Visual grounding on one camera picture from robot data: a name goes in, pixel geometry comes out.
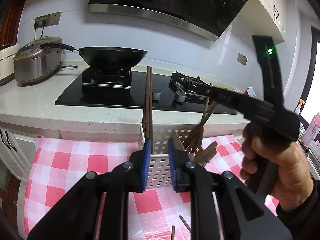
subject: frying pan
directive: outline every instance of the frying pan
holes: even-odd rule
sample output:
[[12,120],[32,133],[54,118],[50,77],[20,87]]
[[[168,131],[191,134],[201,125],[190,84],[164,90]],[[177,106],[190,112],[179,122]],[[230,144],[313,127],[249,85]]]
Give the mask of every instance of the frying pan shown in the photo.
[[79,55],[89,66],[104,68],[111,72],[132,68],[147,54],[147,51],[140,49],[117,47],[86,47],[78,50],[72,46],[56,42],[41,44],[40,48],[57,48],[70,51],[77,50],[79,51]]

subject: black sleeve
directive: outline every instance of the black sleeve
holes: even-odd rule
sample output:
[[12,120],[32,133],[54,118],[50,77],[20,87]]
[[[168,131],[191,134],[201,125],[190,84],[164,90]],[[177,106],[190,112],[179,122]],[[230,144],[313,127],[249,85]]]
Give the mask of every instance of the black sleeve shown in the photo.
[[320,181],[313,180],[313,191],[310,197],[297,209],[285,212],[278,205],[276,212],[278,218],[291,231],[294,240],[318,239],[320,230]]

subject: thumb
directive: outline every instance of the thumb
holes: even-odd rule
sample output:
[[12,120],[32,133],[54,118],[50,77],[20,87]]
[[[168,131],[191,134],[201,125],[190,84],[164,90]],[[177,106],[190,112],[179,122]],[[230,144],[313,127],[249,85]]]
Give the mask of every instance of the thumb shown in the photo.
[[258,155],[282,167],[292,167],[299,161],[295,154],[295,145],[298,147],[295,142],[278,142],[258,136],[253,137],[251,142],[252,149]]

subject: metal screw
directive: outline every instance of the metal screw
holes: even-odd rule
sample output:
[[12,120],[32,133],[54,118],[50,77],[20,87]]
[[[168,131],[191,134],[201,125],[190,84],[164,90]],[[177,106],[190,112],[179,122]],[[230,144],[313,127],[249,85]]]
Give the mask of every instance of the metal screw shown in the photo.
[[131,163],[131,162],[125,162],[125,163],[123,164],[123,167],[124,167],[125,169],[131,169],[131,168],[133,167],[133,163]]
[[194,162],[187,162],[186,167],[189,169],[194,169],[196,167],[196,164]]
[[95,176],[96,176],[96,173],[93,172],[93,171],[89,171],[89,172],[87,172],[87,174],[85,175],[85,177],[86,177],[87,179],[93,179]]
[[231,171],[225,171],[223,173],[223,176],[227,179],[232,179],[233,178],[233,173]]

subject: wrist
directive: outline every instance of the wrist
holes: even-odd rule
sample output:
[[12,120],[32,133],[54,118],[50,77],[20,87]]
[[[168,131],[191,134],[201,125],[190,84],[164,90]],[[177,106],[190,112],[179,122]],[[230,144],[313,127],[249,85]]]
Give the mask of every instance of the wrist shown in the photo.
[[301,206],[311,195],[313,191],[314,183],[310,178],[308,179],[303,187],[290,191],[286,194],[283,200],[280,200],[279,204],[285,212],[291,212]]

